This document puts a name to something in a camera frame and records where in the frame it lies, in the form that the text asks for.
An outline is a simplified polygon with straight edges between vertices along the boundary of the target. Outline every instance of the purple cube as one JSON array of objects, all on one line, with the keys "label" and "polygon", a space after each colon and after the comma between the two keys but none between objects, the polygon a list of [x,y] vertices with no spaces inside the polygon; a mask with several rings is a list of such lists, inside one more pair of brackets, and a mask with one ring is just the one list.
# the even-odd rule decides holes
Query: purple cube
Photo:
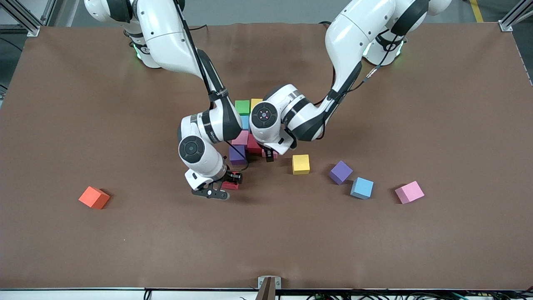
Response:
[{"label": "purple cube", "polygon": [[233,147],[230,146],[230,162],[231,162],[231,164],[232,165],[246,164],[246,159],[245,159],[246,152],[244,150],[244,145],[234,145],[234,147],[237,149],[238,152],[235,151],[235,149],[233,149]]},{"label": "purple cube", "polygon": [[350,169],[343,161],[339,161],[338,164],[333,167],[331,172],[329,172],[329,176],[333,181],[341,185],[350,174],[352,174],[353,170]]}]

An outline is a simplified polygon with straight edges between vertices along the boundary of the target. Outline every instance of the metal frame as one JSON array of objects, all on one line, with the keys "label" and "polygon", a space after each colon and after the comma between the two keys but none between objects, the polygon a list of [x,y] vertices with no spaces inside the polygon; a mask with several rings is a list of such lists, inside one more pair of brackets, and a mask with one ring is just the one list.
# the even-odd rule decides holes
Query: metal frame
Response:
[{"label": "metal frame", "polygon": [[28,36],[39,35],[43,23],[18,0],[0,0],[0,6],[28,31]]},{"label": "metal frame", "polygon": [[512,25],[523,21],[532,14],[532,12],[528,12],[531,7],[533,7],[533,0],[520,0],[502,20],[498,20],[500,29],[502,31],[513,31]]}]

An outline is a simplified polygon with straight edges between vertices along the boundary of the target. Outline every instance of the yellow floor line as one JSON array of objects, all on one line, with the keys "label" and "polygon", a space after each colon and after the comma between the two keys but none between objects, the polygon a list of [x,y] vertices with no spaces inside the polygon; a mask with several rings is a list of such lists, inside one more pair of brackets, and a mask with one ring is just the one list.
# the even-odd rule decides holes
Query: yellow floor line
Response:
[{"label": "yellow floor line", "polygon": [[479,10],[478,0],[470,0],[470,5],[472,6],[472,10],[474,11],[476,22],[483,23],[483,16],[481,15],[481,11]]}]

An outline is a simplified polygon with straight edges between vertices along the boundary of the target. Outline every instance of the green cube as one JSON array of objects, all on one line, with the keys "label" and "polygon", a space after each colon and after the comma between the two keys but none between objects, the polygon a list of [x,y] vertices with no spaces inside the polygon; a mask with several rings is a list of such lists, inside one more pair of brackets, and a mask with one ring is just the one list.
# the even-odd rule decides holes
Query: green cube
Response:
[{"label": "green cube", "polygon": [[250,114],[250,100],[235,100],[235,109],[241,116]]}]

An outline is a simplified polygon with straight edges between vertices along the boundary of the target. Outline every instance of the round black button panel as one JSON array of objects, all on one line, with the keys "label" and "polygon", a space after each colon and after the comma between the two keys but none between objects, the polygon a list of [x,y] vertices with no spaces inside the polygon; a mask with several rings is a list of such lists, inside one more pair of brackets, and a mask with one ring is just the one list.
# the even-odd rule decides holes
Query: round black button panel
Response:
[{"label": "round black button panel", "polygon": [[252,124],[257,128],[268,128],[276,123],[278,111],[268,102],[260,102],[252,110]]},{"label": "round black button panel", "polygon": [[204,141],[197,136],[188,136],[180,143],[180,156],[189,163],[199,162],[204,150]]}]

